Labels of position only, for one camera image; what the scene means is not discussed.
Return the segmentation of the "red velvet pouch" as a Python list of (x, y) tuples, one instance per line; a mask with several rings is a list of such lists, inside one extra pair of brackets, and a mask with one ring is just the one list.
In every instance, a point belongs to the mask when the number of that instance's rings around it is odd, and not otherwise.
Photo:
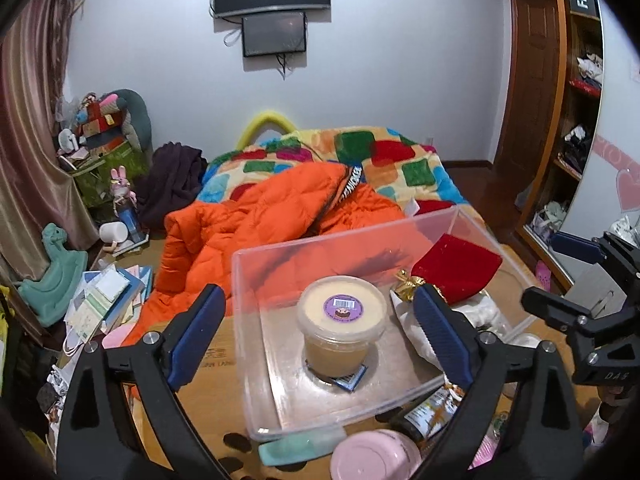
[(447, 304), (475, 296), (494, 278), (502, 257), (480, 245), (442, 234), (412, 267), (410, 275), (436, 287)]

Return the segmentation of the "dark purple cloth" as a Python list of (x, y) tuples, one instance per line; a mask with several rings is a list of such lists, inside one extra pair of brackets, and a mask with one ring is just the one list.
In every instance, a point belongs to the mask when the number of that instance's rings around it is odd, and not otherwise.
[(151, 232), (162, 232), (165, 217), (194, 202), (207, 167), (202, 151), (169, 142), (152, 155), (147, 174), (134, 179), (138, 218)]

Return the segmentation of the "teal dinosaur plush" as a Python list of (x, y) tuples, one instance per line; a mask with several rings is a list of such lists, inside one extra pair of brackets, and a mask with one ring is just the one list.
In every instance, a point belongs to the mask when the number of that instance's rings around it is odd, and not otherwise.
[(50, 266), (39, 281), (24, 280), (18, 294), (44, 328), (58, 322), (66, 313), (78, 283), (85, 272), (88, 254), (67, 250), (67, 233), (54, 223), (42, 230), (42, 244)]

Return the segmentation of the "beige lidded plastic tub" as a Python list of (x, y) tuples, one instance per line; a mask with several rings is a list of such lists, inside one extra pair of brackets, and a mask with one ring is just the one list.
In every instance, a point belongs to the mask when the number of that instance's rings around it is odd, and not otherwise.
[(348, 275), (311, 283), (298, 300), (296, 315), (308, 367), (331, 379), (360, 369), (388, 321), (382, 292)]

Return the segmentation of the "small black wall monitor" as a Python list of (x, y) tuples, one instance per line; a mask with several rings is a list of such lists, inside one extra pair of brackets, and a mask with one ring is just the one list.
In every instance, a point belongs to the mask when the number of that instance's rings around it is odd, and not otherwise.
[(242, 17), (244, 58), (304, 53), (307, 17), (302, 11), (265, 12)]

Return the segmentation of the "pink round jar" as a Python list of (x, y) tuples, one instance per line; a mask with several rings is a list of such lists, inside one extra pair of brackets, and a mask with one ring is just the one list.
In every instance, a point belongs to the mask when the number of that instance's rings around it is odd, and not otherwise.
[(418, 447), (406, 436), (387, 429), (358, 432), (332, 453), (333, 480), (409, 479), (421, 463)]

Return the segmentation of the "pink bunny doll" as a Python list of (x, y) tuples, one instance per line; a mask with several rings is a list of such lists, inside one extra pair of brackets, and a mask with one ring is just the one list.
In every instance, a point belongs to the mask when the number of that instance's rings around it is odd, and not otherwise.
[(136, 193), (132, 190), (127, 179), (126, 167), (118, 166), (111, 169), (111, 196), (113, 197), (114, 208), (123, 205), (126, 200), (137, 207)]

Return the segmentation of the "pink striped curtain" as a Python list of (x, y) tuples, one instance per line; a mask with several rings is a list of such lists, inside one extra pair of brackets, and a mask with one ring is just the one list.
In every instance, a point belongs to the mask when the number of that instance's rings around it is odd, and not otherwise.
[(28, 0), (1, 39), (1, 266), (17, 280), (47, 270), (41, 232), (48, 224), (75, 249), (98, 238), (54, 146), (75, 3)]

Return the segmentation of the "dark green glass bottle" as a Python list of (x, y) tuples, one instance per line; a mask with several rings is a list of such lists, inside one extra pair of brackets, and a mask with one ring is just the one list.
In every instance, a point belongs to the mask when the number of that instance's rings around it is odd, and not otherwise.
[(435, 437), (454, 416), (464, 392), (449, 382), (403, 408), (390, 420), (390, 428), (416, 443)]

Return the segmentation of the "white mug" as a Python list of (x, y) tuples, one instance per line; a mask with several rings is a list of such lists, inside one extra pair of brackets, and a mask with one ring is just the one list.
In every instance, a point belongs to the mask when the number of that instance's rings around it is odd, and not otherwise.
[(99, 236), (105, 245), (117, 246), (128, 240), (129, 232), (124, 222), (112, 221), (100, 225)]

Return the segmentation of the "wooden shelf cabinet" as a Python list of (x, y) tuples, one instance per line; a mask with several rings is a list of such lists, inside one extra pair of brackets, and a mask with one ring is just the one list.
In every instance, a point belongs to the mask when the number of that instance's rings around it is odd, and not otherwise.
[(495, 165), (511, 180), (516, 235), (569, 289), (551, 247), (582, 185), (603, 93), (599, 0), (510, 0), (511, 62)]

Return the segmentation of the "yellow curved pillow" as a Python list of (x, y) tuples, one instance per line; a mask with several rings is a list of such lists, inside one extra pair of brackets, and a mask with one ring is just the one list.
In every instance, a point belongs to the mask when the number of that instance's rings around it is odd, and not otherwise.
[(238, 142), (236, 142), (235, 148), (242, 151), (244, 148), (250, 146), (250, 144), (252, 144), (258, 137), (258, 133), (266, 127), (274, 127), (283, 134), (289, 134), (297, 130), (296, 125), (294, 125), (284, 115), (275, 112), (274, 110), (264, 110), (250, 120), (246, 128), (241, 133)]

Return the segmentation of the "stack of books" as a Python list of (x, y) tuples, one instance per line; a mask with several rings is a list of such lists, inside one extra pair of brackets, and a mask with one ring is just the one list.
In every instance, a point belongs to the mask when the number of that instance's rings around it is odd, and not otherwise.
[(93, 336), (137, 321), (152, 285), (150, 266), (123, 269), (110, 264), (84, 272), (64, 316), (64, 354), (70, 358)]

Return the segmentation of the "orange puffer jacket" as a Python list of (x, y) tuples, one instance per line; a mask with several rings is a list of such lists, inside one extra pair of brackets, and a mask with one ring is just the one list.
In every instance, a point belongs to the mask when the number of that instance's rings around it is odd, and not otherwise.
[(251, 186), (237, 200), (197, 200), (168, 214), (155, 287), (124, 340), (188, 310), (208, 284), (222, 288), (232, 313), (231, 257), (240, 249), (376, 226), (405, 218), (398, 203), (337, 162), (303, 162)]

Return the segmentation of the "clear plastic storage bin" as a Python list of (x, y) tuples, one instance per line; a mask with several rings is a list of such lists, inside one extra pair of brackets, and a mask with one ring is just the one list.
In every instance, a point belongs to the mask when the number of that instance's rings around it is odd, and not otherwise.
[(499, 256), (478, 303), (495, 308), (490, 327), (501, 339), (524, 332), (532, 319), (520, 298), (532, 276), (460, 207), (233, 255), (236, 358), (253, 439), (359, 422), (440, 385), (390, 293), (445, 235)]

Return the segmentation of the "colourful patchwork blanket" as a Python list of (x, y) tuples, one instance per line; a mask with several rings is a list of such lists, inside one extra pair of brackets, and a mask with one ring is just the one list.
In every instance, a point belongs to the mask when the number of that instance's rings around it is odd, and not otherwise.
[(220, 155), (208, 164), (198, 200), (236, 200), (251, 186), (303, 162), (356, 167), (362, 182), (401, 207), (417, 204), (421, 212), (430, 212), (457, 205), (482, 218), (449, 177), (434, 146), (371, 126), (296, 130)]

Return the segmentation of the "grey plush cushion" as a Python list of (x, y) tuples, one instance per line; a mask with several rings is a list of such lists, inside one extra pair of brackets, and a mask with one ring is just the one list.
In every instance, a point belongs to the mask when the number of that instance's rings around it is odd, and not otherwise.
[(144, 99), (130, 89), (117, 89), (100, 97), (100, 106), (111, 112), (122, 112), (122, 134), (129, 144), (139, 152), (151, 147), (152, 125)]

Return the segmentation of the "pink croc shoe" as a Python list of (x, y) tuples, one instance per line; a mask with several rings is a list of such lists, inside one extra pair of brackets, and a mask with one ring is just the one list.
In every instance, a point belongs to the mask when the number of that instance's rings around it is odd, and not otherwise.
[(552, 273), (543, 261), (538, 261), (535, 266), (536, 280), (540, 287), (547, 292), (551, 290)]

